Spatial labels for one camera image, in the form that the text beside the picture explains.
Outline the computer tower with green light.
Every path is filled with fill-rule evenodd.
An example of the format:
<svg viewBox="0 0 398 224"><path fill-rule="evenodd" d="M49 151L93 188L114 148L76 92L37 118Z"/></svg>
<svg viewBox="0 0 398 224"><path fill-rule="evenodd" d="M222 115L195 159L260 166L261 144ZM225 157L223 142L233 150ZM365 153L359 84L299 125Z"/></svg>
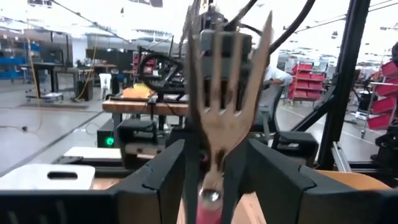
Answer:
<svg viewBox="0 0 398 224"><path fill-rule="evenodd" d="M97 147L112 148L114 147L114 124L109 119L97 130Z"/></svg>

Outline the orange plastic bin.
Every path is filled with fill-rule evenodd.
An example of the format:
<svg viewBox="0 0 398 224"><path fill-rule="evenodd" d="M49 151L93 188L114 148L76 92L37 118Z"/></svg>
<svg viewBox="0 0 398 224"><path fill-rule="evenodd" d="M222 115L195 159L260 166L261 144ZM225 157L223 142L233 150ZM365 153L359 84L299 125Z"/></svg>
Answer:
<svg viewBox="0 0 398 224"><path fill-rule="evenodd" d="M354 172L338 172L317 170L317 172L357 190L387 190L391 189L383 182L370 176Z"/></svg>

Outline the red-handled fork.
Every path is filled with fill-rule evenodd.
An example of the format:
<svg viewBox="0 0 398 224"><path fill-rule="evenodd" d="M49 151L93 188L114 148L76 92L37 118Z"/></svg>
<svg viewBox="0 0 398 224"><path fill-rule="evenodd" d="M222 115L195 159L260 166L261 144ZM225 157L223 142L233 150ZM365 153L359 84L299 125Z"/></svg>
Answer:
<svg viewBox="0 0 398 224"><path fill-rule="evenodd" d="M209 151L209 171L205 174L198 193L196 224L221 224L223 206L233 213L235 200L224 191L223 163L226 156L245 139L254 121L258 96L262 89L269 48L272 40L272 15L264 24L259 47L254 56L252 69L244 93L244 101L237 110L238 81L242 60L243 38L233 32L232 66L229 70L226 91L221 91L222 74L222 27L216 25L213 36L213 72L209 98L203 93L204 76L201 70L200 43L194 33L197 27L187 26L187 70L189 72L189 110L191 121Z"/></svg>

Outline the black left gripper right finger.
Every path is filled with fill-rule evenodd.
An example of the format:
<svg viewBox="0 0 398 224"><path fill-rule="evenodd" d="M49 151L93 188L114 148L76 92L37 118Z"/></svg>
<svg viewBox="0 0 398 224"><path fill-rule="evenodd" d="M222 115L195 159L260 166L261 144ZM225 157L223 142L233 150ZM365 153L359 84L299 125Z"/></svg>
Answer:
<svg viewBox="0 0 398 224"><path fill-rule="evenodd" d="M267 224L398 224L398 190L356 190L254 139L226 158L222 224L250 185Z"/></svg>

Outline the orange container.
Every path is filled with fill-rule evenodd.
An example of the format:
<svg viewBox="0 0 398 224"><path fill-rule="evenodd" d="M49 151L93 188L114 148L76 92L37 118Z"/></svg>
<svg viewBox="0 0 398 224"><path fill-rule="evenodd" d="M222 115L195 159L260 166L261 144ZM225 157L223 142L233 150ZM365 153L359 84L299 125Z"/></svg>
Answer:
<svg viewBox="0 0 398 224"><path fill-rule="evenodd" d="M122 96L124 98L148 98L153 94L153 91L142 83L136 83L132 87L125 88Z"/></svg>

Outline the blue storage shelving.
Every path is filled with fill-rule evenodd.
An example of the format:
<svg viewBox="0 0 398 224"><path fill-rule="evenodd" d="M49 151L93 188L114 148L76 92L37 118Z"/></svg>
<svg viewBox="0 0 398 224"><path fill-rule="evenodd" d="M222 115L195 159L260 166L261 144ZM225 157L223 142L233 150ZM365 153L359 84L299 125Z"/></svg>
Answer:
<svg viewBox="0 0 398 224"><path fill-rule="evenodd" d="M26 69L20 65L26 64L29 59L29 45L27 42L15 40L0 40L0 80L27 81Z"/></svg>

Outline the white plastic bin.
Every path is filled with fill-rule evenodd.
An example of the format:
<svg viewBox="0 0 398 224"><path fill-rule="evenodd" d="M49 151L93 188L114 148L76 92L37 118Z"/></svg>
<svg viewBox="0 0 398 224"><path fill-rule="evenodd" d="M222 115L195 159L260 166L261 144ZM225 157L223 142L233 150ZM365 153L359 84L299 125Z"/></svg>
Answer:
<svg viewBox="0 0 398 224"><path fill-rule="evenodd" d="M51 171L69 171L77 178L51 180ZM23 165L0 177L0 190L103 190L119 182L118 178L99 178L94 176L98 168L78 165Z"/></svg>

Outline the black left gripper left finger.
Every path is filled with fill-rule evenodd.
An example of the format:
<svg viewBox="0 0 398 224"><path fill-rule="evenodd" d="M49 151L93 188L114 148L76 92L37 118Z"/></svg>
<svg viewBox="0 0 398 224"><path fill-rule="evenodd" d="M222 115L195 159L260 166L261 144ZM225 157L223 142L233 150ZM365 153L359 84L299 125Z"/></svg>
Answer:
<svg viewBox="0 0 398 224"><path fill-rule="evenodd" d="M2 190L0 224L176 224L188 142L107 190Z"/></svg>

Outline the wooden background table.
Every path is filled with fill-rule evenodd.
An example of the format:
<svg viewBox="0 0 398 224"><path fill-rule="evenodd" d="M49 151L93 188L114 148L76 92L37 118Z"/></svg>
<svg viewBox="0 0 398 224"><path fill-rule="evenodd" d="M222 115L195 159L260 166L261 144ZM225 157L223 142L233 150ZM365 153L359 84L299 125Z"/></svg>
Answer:
<svg viewBox="0 0 398 224"><path fill-rule="evenodd" d="M156 103L151 105L141 101L105 101L102 103L102 109L108 113L134 113L134 114L151 114L157 115L175 115L186 116L188 114L187 104L178 103Z"/></svg>

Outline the red storage bin rack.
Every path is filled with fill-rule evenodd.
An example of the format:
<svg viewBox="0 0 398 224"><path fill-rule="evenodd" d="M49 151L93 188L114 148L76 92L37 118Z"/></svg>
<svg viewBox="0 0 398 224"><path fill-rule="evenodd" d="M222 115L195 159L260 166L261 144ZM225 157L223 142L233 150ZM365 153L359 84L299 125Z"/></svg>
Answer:
<svg viewBox="0 0 398 224"><path fill-rule="evenodd" d="M313 69L312 63L298 63L292 69L293 81L289 85L288 99L315 102L322 97L325 89L325 72Z"/></svg>
<svg viewBox="0 0 398 224"><path fill-rule="evenodd" d="M386 130L395 120L398 120L398 67L393 61L381 66L381 82L371 82L373 95L371 115L368 116L368 128Z"/></svg>

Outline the person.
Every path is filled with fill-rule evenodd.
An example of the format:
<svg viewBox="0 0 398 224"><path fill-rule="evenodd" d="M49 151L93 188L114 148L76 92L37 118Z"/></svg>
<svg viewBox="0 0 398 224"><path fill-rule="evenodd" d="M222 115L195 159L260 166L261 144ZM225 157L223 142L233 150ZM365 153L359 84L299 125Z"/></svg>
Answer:
<svg viewBox="0 0 398 224"><path fill-rule="evenodd" d="M293 81L292 75L276 67L268 66L264 76L259 108L266 109L267 112L273 112L274 102L278 91L285 86L289 86Z"/></svg>

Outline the white plastic chair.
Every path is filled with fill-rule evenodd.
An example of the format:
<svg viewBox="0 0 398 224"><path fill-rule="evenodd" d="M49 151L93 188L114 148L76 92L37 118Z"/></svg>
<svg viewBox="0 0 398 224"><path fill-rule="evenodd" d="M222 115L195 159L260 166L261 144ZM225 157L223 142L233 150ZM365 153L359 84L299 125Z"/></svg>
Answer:
<svg viewBox="0 0 398 224"><path fill-rule="evenodd" d="M110 73L99 74L101 94L103 100L106 98L106 95L111 90L111 77L112 75Z"/></svg>

